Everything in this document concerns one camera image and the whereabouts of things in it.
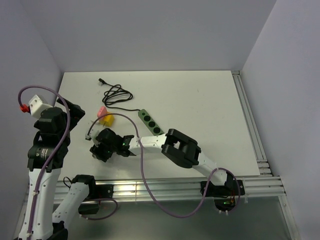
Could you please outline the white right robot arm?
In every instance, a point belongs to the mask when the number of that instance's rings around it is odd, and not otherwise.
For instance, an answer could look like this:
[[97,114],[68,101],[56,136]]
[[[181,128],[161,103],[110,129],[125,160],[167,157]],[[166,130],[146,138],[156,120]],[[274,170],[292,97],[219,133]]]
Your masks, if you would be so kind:
[[101,131],[92,129],[85,135],[85,139],[93,141],[90,152],[94,158],[103,162],[107,162],[113,154],[127,158],[138,156],[141,151],[162,153],[177,166],[194,169],[207,178],[214,172],[210,182],[222,195],[229,194],[234,188],[227,172],[219,169],[217,163],[202,152],[196,140],[173,128],[168,133],[141,138],[135,135],[122,137],[109,128]]

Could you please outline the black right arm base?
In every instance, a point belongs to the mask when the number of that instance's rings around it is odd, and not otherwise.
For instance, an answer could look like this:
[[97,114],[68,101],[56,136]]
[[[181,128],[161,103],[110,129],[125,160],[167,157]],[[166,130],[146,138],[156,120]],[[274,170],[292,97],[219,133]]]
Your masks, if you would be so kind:
[[214,185],[209,182],[205,196],[224,198],[230,197],[233,194],[235,196],[238,196],[239,194],[240,196],[244,196],[246,194],[242,180],[237,180],[237,183],[233,180],[227,185]]

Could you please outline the pink plug adapter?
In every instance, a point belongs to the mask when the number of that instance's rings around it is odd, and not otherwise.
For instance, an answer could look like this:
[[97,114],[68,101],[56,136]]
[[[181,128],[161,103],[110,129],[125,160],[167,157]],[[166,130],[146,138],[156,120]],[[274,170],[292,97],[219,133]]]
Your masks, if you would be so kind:
[[105,106],[101,106],[97,112],[97,117],[99,118],[107,113],[108,113],[107,108]]

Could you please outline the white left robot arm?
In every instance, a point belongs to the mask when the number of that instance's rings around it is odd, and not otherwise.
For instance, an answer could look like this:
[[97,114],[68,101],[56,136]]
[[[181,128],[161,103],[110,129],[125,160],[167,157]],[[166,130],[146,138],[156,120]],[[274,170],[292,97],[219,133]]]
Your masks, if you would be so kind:
[[73,218],[84,200],[96,197],[98,188],[92,175],[76,175],[57,209],[54,198],[58,178],[68,153],[70,131],[85,112],[67,100],[58,99],[67,112],[34,95],[22,111],[36,118],[38,130],[28,151],[29,192],[19,240],[66,240]]

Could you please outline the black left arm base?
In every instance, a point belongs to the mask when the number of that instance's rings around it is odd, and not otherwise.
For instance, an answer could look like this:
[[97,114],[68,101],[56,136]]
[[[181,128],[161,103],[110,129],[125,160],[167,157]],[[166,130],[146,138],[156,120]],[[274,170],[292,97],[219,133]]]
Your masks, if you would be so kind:
[[112,199],[114,193],[114,186],[112,184],[98,184],[96,185],[93,193],[85,199],[78,208],[80,215],[95,215],[98,213],[101,201],[93,201],[94,199]]

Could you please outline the yellow plug adapter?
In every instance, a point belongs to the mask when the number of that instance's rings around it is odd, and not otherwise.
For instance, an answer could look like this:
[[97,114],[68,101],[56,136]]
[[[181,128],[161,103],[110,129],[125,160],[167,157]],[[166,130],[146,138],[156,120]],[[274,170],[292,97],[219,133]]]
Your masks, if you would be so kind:
[[105,127],[111,127],[114,123],[115,117],[113,114],[106,115],[99,119],[99,123]]

